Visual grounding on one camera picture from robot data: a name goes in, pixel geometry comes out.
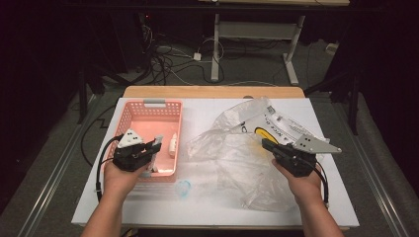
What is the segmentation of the pink plastic basket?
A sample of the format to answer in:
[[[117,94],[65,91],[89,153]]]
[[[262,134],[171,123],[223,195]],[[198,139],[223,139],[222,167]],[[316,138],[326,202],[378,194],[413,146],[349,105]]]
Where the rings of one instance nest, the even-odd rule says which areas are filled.
[[[112,141],[104,153],[104,161],[114,160],[114,152],[126,131],[131,128],[143,138],[145,143],[162,135],[161,149],[155,160],[153,173],[145,171],[138,180],[148,183],[174,183],[178,160],[178,143],[181,133],[183,104],[177,100],[165,99],[129,99],[119,102],[116,112],[115,127],[111,129]],[[169,155],[169,142],[176,133],[177,151]]]

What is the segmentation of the white dropper bottle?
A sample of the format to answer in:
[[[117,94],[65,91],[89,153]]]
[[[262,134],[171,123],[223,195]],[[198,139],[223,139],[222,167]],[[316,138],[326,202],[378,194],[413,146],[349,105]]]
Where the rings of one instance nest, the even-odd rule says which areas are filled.
[[[171,138],[170,142],[169,142],[169,149],[168,149],[168,151],[169,151],[169,155],[170,156],[175,156],[176,155],[176,151],[177,151],[177,138],[178,138],[177,134],[174,133],[172,135],[172,138]]]

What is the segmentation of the white metal desk frame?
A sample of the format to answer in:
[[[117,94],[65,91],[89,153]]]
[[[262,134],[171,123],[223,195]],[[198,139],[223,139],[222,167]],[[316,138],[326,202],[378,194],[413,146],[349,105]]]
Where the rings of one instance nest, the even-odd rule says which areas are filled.
[[[328,10],[330,8],[348,7],[350,0],[199,0],[211,3],[214,7],[249,7],[255,12],[257,6],[267,7],[301,7],[307,10],[309,7],[318,7]],[[214,14],[213,26],[213,50],[211,57],[211,82],[219,82],[221,76],[220,61],[224,53],[224,47],[220,42],[224,39],[250,39],[250,40],[289,40],[291,42],[288,52],[282,54],[288,79],[294,86],[298,85],[293,68],[293,54],[299,40],[305,20],[304,14],[299,14],[292,23],[262,23],[255,20],[224,20],[219,13]]]

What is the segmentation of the small clear blue plastic piece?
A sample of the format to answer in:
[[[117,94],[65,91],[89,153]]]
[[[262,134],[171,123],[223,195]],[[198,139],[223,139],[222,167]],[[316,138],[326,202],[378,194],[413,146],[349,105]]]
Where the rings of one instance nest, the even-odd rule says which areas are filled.
[[[189,181],[187,180],[179,181],[175,185],[175,193],[179,198],[186,198],[188,194],[190,193],[191,188],[192,188],[192,185]]]

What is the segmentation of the white board mat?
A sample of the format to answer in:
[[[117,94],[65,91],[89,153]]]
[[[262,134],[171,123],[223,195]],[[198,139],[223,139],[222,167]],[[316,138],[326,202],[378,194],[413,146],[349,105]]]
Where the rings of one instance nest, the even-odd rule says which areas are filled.
[[[180,161],[175,183],[140,183],[128,195],[123,208],[123,225],[144,228],[224,228],[224,229],[293,229],[300,227],[297,207],[287,211],[246,209],[233,195],[215,191],[214,165],[184,164],[186,141],[198,135],[226,109],[250,99],[180,99],[183,118],[180,133]],[[280,109],[314,132],[322,134],[309,99],[272,99],[274,109]],[[321,164],[331,186],[329,211],[338,225],[348,230],[360,226],[345,185],[331,155]],[[98,201],[94,194],[96,171],[91,171],[85,189],[75,208],[71,223],[84,226]],[[199,184],[199,178],[209,185]],[[180,182],[191,187],[182,197],[176,194]]]

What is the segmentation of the tube with red cap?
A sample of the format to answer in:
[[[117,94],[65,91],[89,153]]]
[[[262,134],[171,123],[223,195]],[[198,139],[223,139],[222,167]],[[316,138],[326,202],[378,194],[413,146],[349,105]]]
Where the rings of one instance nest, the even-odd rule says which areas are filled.
[[[161,144],[162,144],[163,136],[162,136],[162,135],[157,135],[154,139],[157,139],[158,141],[161,141]],[[153,172],[154,172],[154,170],[155,170],[155,160],[156,160],[156,156],[157,156],[157,154],[154,154],[154,155],[151,157],[150,163],[149,163],[149,165],[148,165],[148,167],[147,167],[147,169],[146,169],[146,171],[147,171],[148,173],[153,173]]]

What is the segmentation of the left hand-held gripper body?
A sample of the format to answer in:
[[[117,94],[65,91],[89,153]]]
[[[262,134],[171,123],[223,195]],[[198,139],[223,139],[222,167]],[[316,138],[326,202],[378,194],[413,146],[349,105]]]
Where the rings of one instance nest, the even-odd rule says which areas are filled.
[[[145,150],[145,142],[133,129],[129,128],[119,141],[114,152],[113,163],[123,171],[134,172],[138,168],[149,165],[150,159],[140,158]]]

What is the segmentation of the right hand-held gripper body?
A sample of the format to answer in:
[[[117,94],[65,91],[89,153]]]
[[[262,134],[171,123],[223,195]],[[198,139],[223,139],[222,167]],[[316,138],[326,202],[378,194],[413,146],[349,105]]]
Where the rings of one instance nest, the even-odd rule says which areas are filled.
[[[281,146],[276,161],[293,176],[307,177],[315,169],[317,154],[341,153],[342,149],[314,136],[302,135],[297,141]]]

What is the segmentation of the person's right hand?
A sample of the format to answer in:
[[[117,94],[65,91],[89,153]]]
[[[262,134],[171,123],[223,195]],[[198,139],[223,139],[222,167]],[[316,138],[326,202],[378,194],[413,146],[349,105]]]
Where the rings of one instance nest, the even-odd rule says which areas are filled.
[[[298,205],[309,206],[312,204],[324,204],[321,195],[321,179],[315,172],[312,172],[307,177],[297,178],[281,166],[275,159],[272,160],[272,163],[288,180],[289,187]]]

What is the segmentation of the black stand leg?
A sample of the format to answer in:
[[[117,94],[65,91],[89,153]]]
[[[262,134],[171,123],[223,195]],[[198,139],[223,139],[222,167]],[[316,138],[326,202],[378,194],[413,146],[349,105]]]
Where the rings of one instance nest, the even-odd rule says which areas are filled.
[[[81,124],[87,115],[87,90],[84,68],[78,70],[78,95],[79,95],[79,119],[78,123]]]

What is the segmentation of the person's left hand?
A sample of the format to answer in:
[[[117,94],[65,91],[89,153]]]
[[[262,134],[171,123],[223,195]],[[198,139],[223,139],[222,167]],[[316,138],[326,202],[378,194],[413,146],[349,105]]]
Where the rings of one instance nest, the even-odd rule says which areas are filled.
[[[113,162],[109,162],[104,173],[103,199],[113,202],[124,201],[146,168],[147,165],[144,165],[134,172],[127,172],[120,170]]]

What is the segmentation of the metal floor rail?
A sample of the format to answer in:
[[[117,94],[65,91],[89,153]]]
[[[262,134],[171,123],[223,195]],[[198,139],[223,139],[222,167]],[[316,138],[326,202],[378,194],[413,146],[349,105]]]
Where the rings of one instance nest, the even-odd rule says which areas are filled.
[[[59,186],[59,183],[68,167],[68,164],[72,159],[76,144],[80,141],[82,133],[86,130],[88,121],[100,104],[101,99],[102,97],[97,95],[92,95],[90,97],[87,103],[88,111],[86,116],[76,124],[70,138],[64,146],[58,161],[55,164],[54,169],[48,177],[47,182],[43,186],[42,191],[39,194],[29,216],[23,224],[18,237],[33,237],[46,209],[49,206],[50,201],[52,200]]]
[[[345,108],[341,104],[334,105],[335,112],[339,120],[345,128],[345,132],[350,137],[351,143],[355,146],[357,160],[360,168],[375,196],[376,203],[379,206],[380,212],[386,220],[393,237],[409,237],[409,233],[398,213],[394,202],[392,201],[388,191],[384,188],[383,182],[379,179],[378,173],[371,162],[366,150],[358,135],[355,135],[350,128],[345,112]]]

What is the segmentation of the clear smiley plastic bag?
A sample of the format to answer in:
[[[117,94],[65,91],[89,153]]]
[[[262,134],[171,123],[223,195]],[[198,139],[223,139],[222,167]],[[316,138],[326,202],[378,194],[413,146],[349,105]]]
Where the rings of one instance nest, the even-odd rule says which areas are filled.
[[[272,100],[252,99],[224,111],[209,130],[189,141],[187,157],[194,162],[212,162],[217,186],[238,192],[244,207],[285,211],[292,207],[292,194],[286,179],[274,172],[271,161],[276,157],[262,147],[262,139],[286,145],[304,134],[329,143],[277,110]],[[319,163],[323,155],[316,155],[313,172],[321,179],[323,202],[328,204],[328,180]]]

